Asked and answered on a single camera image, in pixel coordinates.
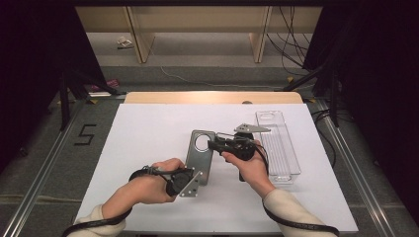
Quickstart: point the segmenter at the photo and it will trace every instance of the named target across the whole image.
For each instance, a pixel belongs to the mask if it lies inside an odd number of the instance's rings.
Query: gray metal bracket
[[[198,195],[198,187],[200,186],[200,181],[202,178],[203,172],[198,171],[197,175],[185,186],[179,196],[182,198],[194,198]]]
[[[208,141],[215,141],[215,132],[205,130],[193,130],[189,143],[188,155],[185,165],[194,169],[194,177],[201,174],[200,186],[205,186],[209,181],[210,164],[213,151],[208,148]]]
[[[242,123],[241,125],[236,127],[234,129],[234,131],[243,132],[243,133],[253,133],[253,132],[268,132],[268,131],[271,131],[271,130],[266,128],[266,127],[262,127],[262,126]]]

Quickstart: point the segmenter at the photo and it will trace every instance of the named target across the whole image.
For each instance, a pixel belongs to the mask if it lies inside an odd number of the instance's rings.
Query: metal plate
[[[205,130],[192,131],[185,165],[195,170],[194,176],[198,172],[202,172],[200,186],[205,186],[210,176],[212,150],[208,148],[209,140],[215,140],[215,132]]]
[[[198,171],[197,175],[181,190],[179,196],[182,198],[195,198],[198,195],[198,187],[200,186],[200,180],[203,172]]]

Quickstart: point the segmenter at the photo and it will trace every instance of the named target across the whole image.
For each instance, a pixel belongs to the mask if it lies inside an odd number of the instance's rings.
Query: white table
[[[270,105],[120,105],[77,218],[88,215],[127,182],[132,172],[156,161],[185,161],[194,129],[234,133],[243,122],[253,124],[257,111],[282,111],[301,174],[290,190],[312,213],[341,232],[358,231],[304,104]],[[173,203],[136,205],[126,231],[156,234],[278,233],[260,198],[238,171],[213,153],[209,184],[198,197]]]

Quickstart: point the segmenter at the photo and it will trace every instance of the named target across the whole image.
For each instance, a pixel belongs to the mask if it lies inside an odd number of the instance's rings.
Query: table surface
[[[297,92],[130,92],[126,104],[302,104]]]
[[[246,100],[267,98],[281,101],[295,93],[222,92],[219,98],[206,97],[218,92],[134,93],[126,97],[149,101],[155,95],[166,98],[212,98],[209,104],[122,104],[77,217],[85,216],[104,202],[129,175],[144,165],[171,157],[185,161],[194,129],[231,133],[239,124],[253,123],[256,111],[282,111],[293,142],[301,174],[289,190],[312,213],[342,232],[356,232],[357,226],[339,188],[306,105],[237,105],[237,95]],[[197,197],[178,197],[173,203],[136,205],[127,218],[127,232],[163,234],[249,234],[278,233],[275,222],[266,215],[260,198],[246,183],[238,181],[235,167],[214,152],[209,183],[200,187]]]

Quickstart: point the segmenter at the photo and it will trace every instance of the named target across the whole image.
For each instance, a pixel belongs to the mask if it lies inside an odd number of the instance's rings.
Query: person's right hand
[[[257,149],[263,152],[260,147],[260,142],[255,140]],[[252,187],[252,189],[261,197],[264,198],[270,191],[275,189],[266,174],[266,167],[263,158],[258,152],[255,152],[253,157],[248,161],[243,161],[229,152],[222,152],[222,157],[235,167],[241,173],[243,179]]]

